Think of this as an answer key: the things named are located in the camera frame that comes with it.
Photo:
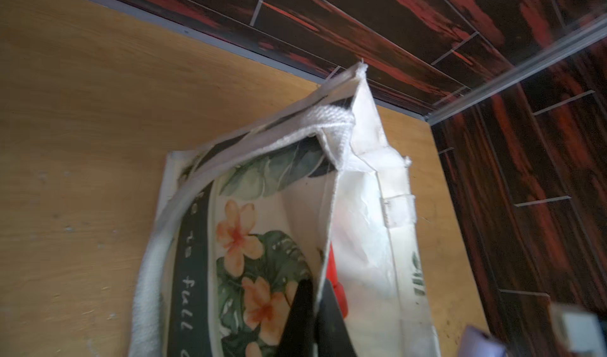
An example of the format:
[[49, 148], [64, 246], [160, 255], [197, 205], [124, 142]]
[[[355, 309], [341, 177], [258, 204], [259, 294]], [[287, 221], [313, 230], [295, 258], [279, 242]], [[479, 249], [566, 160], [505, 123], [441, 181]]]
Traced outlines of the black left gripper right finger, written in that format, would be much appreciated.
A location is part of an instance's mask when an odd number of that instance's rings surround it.
[[316, 316], [316, 345], [319, 357], [356, 357], [338, 300], [326, 279]]

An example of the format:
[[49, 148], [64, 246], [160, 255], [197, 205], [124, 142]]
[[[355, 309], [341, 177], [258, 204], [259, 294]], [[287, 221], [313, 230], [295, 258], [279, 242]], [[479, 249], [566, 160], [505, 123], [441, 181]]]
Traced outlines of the red flashlight front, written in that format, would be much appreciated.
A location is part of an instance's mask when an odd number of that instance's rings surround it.
[[338, 279], [338, 270], [334, 257], [333, 246], [330, 245], [328, 263], [327, 263], [327, 279], [330, 281], [331, 286], [334, 290], [336, 300], [338, 302], [339, 309], [343, 318], [346, 318], [349, 314], [349, 306], [346, 298], [346, 292]]

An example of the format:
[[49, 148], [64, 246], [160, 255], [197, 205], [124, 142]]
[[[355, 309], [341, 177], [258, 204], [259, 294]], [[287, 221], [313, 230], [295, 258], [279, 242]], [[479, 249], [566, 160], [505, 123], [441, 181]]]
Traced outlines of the white printed tote bag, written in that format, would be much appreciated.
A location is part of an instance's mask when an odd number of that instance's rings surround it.
[[[438, 356], [408, 157], [357, 63], [270, 118], [168, 157], [138, 275], [131, 356], [276, 356], [330, 245], [357, 356]], [[316, 320], [313, 356], [318, 356]]]

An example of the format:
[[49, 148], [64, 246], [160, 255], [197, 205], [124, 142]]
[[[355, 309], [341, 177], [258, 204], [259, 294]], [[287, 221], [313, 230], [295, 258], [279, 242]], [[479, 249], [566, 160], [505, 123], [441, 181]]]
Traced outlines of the lavender white flashlight front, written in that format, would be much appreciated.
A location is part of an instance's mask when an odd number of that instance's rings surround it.
[[506, 346], [478, 328], [468, 325], [458, 346], [457, 357], [505, 357]]

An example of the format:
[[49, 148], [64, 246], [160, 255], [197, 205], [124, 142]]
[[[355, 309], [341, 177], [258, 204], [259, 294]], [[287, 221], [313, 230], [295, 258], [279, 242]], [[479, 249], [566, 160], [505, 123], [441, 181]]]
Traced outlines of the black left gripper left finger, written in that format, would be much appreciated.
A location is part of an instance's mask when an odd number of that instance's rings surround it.
[[276, 357], [313, 356], [315, 320], [313, 282], [300, 281]]

